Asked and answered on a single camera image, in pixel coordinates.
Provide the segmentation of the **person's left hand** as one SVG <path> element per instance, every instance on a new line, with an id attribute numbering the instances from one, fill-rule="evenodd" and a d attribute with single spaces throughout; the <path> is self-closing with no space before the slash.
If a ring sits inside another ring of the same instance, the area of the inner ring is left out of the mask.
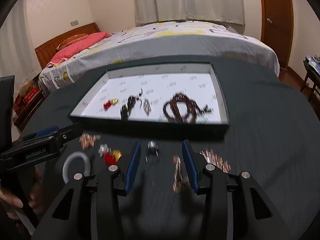
<path id="1" fill-rule="evenodd" d="M 40 215 L 44 211 L 43 207 L 43 191 L 41 179 L 42 175 L 38 168 L 35 168 L 35 177 L 36 182 L 33 184 L 33 187 L 30 189 L 28 196 L 29 202 L 28 205 L 32 208 L 33 212 L 36 215 Z M 23 202 L 12 194 L 7 189 L 1 186 L 1 205 L 6 211 L 8 217 L 13 220 L 20 220 L 17 209 L 21 209 L 23 207 Z"/>

